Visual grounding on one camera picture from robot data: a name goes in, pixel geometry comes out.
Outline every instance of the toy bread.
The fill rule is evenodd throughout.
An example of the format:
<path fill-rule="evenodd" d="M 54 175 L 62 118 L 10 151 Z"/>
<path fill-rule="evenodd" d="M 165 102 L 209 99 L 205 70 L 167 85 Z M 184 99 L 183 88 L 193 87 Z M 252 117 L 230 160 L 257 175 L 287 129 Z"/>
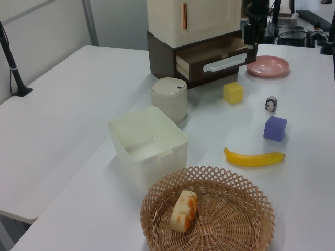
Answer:
<path fill-rule="evenodd" d="M 170 219 L 171 228 L 185 233 L 191 226 L 191 220 L 197 211 L 197 195 L 191 191 L 183 191 L 179 196 Z"/>

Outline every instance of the banana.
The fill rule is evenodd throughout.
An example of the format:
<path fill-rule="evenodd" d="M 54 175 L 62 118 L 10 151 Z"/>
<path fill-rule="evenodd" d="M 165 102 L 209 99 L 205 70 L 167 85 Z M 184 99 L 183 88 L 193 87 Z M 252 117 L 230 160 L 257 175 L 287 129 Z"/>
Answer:
<path fill-rule="evenodd" d="M 259 155 L 241 155 L 224 149 L 226 160 L 238 166 L 265 166 L 278 163 L 285 157 L 284 153 L 272 152 Z"/>

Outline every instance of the container lid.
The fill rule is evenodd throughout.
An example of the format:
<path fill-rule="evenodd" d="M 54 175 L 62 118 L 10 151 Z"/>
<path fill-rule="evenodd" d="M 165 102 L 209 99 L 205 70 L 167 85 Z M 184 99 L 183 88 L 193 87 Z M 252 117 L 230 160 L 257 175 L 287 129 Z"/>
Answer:
<path fill-rule="evenodd" d="M 176 94 L 186 87 L 185 81 L 172 77 L 165 77 L 153 84 L 151 89 L 156 93 Z"/>

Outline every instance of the cabinet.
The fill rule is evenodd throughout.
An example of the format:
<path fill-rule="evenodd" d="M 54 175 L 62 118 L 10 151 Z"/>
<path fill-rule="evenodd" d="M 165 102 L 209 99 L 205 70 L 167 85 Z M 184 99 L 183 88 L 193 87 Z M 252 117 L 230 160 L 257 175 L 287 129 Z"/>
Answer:
<path fill-rule="evenodd" d="M 257 46 L 248 49 L 241 36 L 238 30 L 173 48 L 147 31 L 151 73 L 180 78 L 189 89 L 237 74 L 240 66 L 256 60 L 257 53 Z"/>
<path fill-rule="evenodd" d="M 147 0 L 149 31 L 176 48 L 240 29 L 242 0 Z"/>

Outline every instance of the woven basket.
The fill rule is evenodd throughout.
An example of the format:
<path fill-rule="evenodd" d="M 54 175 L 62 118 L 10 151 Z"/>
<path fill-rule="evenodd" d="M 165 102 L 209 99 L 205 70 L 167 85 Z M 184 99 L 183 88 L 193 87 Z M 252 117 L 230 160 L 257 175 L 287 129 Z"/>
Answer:
<path fill-rule="evenodd" d="M 186 233 L 170 228 L 181 192 L 193 191 L 198 211 Z M 158 181 L 141 207 L 150 250 L 267 250 L 273 238 L 271 204 L 243 176 L 218 167 L 190 167 Z"/>

